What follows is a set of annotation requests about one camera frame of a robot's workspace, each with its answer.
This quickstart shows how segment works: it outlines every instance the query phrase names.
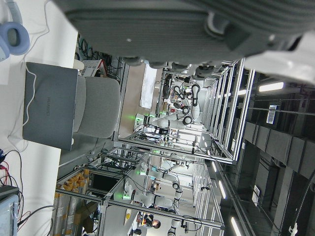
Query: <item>laptop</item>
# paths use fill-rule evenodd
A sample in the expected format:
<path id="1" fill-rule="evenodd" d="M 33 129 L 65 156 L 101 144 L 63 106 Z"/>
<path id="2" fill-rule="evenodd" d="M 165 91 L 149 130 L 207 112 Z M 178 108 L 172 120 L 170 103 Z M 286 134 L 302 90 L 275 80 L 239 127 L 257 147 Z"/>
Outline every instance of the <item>laptop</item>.
<path id="1" fill-rule="evenodd" d="M 60 66 L 27 62 L 36 74 L 35 97 L 29 105 L 29 121 L 23 126 L 23 138 L 32 142 L 71 150 L 78 71 Z M 24 119 L 33 96 L 34 75 L 26 71 Z"/>

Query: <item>table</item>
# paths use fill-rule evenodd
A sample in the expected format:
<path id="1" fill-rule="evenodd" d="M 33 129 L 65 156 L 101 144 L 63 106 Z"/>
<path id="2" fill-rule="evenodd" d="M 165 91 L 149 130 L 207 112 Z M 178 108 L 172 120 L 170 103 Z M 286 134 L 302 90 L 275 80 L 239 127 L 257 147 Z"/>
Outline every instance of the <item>table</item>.
<path id="1" fill-rule="evenodd" d="M 49 2 L 46 5 L 50 32 L 36 41 L 38 36 L 46 31 L 44 1 L 16 0 L 16 2 L 21 11 L 23 26 L 30 34 L 31 46 L 34 45 L 25 57 L 25 61 L 72 68 L 77 31 L 54 3 Z M 1 10 L 5 11 L 3 7 L 4 5 L 1 4 Z M 7 20 L 2 16 L 0 23 Z M 25 86 L 23 56 L 11 56 L 8 70 L 8 85 L 0 85 L 0 107 L 2 110 L 0 148 L 5 152 L 15 149 L 12 143 L 21 150 L 24 149 L 25 145 L 25 142 L 21 141 Z M 25 198 L 24 212 L 34 211 L 42 206 L 53 204 L 60 152 L 61 150 L 58 148 L 28 142 L 27 148 L 21 153 L 23 195 Z M 18 154 L 10 153 L 6 157 L 6 161 L 10 165 L 10 174 L 15 177 L 21 187 Z M 51 208 L 37 212 L 19 231 L 19 236 L 46 235 L 50 228 L 51 216 Z"/>

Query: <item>huawei logo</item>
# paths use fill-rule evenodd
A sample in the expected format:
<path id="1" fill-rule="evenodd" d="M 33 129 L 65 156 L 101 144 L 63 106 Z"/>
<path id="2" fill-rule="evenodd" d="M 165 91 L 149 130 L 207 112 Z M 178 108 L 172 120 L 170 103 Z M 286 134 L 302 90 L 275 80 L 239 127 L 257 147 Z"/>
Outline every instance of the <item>huawei logo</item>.
<path id="1" fill-rule="evenodd" d="M 50 102 L 51 102 L 51 98 L 47 97 L 47 107 L 46 107 L 47 116 L 50 116 Z"/>

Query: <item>ceiling light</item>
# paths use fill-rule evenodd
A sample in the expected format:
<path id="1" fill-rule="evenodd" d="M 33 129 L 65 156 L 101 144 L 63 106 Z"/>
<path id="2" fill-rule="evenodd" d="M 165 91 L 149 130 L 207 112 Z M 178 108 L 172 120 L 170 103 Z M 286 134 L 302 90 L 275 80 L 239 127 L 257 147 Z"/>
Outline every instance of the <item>ceiling light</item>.
<path id="1" fill-rule="evenodd" d="M 273 84 L 268 84 L 268 85 L 262 85 L 262 86 L 259 86 L 259 92 L 279 90 L 279 89 L 282 89 L 283 87 L 284 87 L 283 82 L 273 83 Z"/>
<path id="2" fill-rule="evenodd" d="M 234 229 L 236 236 L 242 236 L 240 230 L 237 227 L 237 224 L 236 224 L 234 217 L 231 218 L 231 223 L 232 223 L 232 226 L 233 226 L 233 229 Z"/>
<path id="3" fill-rule="evenodd" d="M 211 164 L 212 164 L 212 168 L 213 168 L 213 170 L 214 170 L 215 172 L 217 172 L 217 167 L 216 167 L 216 165 L 215 165 L 214 161 L 213 161 Z"/>
<path id="4" fill-rule="evenodd" d="M 244 94 L 246 94 L 246 89 L 244 89 L 244 90 L 239 90 L 239 91 L 237 92 L 237 95 L 244 95 Z"/>
<path id="5" fill-rule="evenodd" d="M 224 191 L 224 188 L 223 188 L 221 180 L 219 180 L 219 187 L 220 187 L 220 190 L 221 190 L 221 193 L 222 193 L 222 197 L 225 199 L 226 198 L 226 194 L 225 194 L 225 191 Z"/>

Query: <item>headphones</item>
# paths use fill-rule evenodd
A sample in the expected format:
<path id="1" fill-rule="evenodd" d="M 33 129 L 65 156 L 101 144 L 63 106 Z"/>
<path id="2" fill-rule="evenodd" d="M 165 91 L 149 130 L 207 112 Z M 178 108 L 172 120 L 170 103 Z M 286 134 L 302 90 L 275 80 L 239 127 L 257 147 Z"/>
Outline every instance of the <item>headphones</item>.
<path id="1" fill-rule="evenodd" d="M 30 37 L 22 26 L 22 17 L 18 5 L 7 2 L 14 22 L 0 25 L 0 62 L 7 59 L 10 54 L 22 55 L 30 47 Z"/>

